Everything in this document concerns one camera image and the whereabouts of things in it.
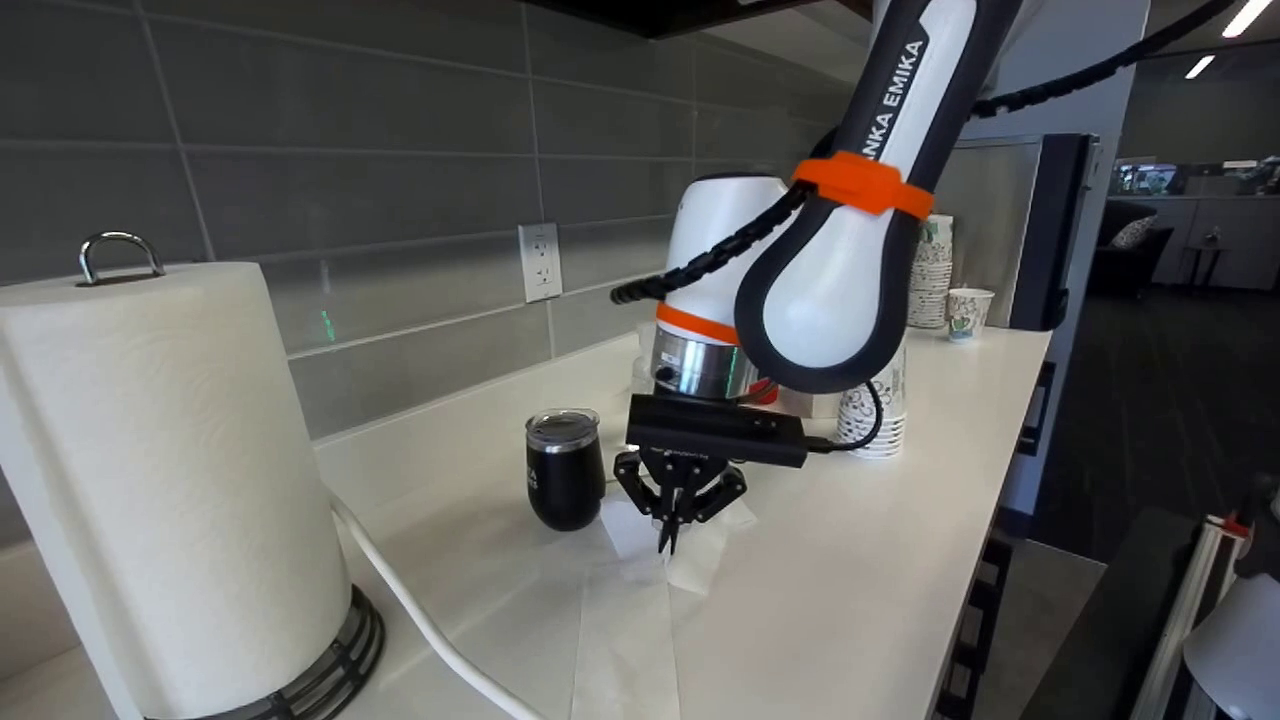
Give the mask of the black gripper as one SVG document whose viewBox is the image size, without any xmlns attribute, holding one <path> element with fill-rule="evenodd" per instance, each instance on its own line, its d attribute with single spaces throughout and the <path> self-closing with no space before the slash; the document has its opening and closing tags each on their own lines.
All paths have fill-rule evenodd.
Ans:
<svg viewBox="0 0 1280 720">
<path fill-rule="evenodd" d="M 685 525 L 703 525 L 747 491 L 740 469 L 697 451 L 620 451 L 612 478 L 660 525 L 657 551 L 677 551 Z"/>
</svg>

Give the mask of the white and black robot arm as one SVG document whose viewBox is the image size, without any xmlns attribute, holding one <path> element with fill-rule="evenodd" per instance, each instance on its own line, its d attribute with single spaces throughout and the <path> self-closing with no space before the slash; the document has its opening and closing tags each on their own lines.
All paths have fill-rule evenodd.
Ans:
<svg viewBox="0 0 1280 720">
<path fill-rule="evenodd" d="M 747 463 L 823 443 L 751 410 L 751 375 L 842 393 L 892 363 L 932 190 L 1020 0 L 887 0 L 839 126 L 790 177 L 685 190 L 671 266 L 620 284 L 657 309 L 651 380 L 626 399 L 615 479 L 671 547 L 747 491 Z"/>
</svg>

